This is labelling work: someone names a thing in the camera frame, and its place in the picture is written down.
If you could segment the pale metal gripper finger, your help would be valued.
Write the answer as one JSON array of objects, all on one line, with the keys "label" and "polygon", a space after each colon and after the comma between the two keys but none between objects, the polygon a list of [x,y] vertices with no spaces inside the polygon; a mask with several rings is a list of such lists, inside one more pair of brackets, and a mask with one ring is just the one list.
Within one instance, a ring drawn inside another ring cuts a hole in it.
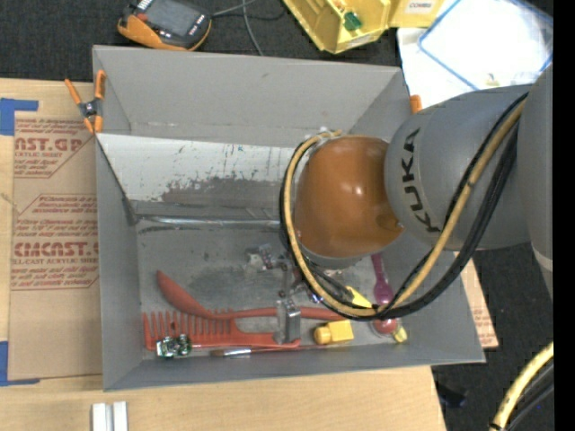
[{"label": "pale metal gripper finger", "polygon": [[277,303],[278,329],[274,339],[280,345],[300,340],[301,310],[291,298],[284,298]]},{"label": "pale metal gripper finger", "polygon": [[254,271],[271,270],[275,266],[272,247],[269,243],[247,248],[244,252],[246,267]]}]

